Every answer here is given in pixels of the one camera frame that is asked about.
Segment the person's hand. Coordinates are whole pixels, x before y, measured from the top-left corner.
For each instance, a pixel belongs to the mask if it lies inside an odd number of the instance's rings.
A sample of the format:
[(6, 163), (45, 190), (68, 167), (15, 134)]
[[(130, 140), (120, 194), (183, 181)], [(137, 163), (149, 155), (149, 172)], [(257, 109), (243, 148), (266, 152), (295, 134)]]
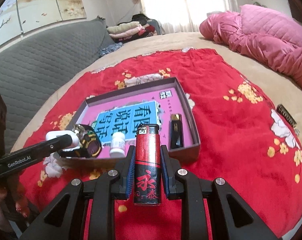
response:
[(24, 219), (30, 216), (26, 189), (20, 182), (20, 174), (0, 180), (0, 230), (13, 233), (9, 215), (18, 214)]

